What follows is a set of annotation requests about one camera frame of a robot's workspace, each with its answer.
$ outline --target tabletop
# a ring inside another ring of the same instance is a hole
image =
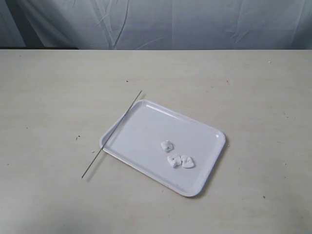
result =
[[[0,233],[311,233],[311,61],[312,51],[0,50]],[[140,90],[225,133],[198,196],[104,153],[81,179]]]

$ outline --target white table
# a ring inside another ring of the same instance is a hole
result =
[[[0,233],[311,233],[311,61],[312,51],[1,50]],[[200,196],[104,153],[81,179],[141,89],[226,134]]]

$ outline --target white backdrop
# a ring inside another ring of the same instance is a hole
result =
[[[312,48],[312,0],[17,1],[48,47]]]

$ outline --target metal rod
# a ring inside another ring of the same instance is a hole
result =
[[[111,138],[111,136],[114,134],[115,130],[117,129],[117,127],[120,125],[120,123],[123,121],[123,119],[125,118],[125,116],[128,114],[128,112],[130,111],[131,107],[133,106],[133,104],[135,103],[135,101],[137,100],[138,96],[140,96],[140,94],[142,93],[142,90],[139,92],[139,94],[137,95],[136,99],[132,102],[131,106],[129,107],[129,109],[126,111],[126,113],[122,116],[122,118],[120,119],[119,123],[116,124],[116,126],[114,127],[114,129],[112,130],[112,132],[109,134],[108,138],[106,139],[106,141],[103,143],[102,148],[99,150],[99,152],[97,153],[97,155],[95,156],[95,158],[92,160],[92,162],[90,163],[90,165],[88,166],[87,170],[83,173],[82,177],[84,177],[84,175],[87,173],[87,171],[89,170],[89,168],[91,167],[91,165],[94,163],[94,161],[96,160],[96,158],[98,157],[99,153],[101,153],[101,151],[104,149],[105,144],[108,142],[108,140]]]

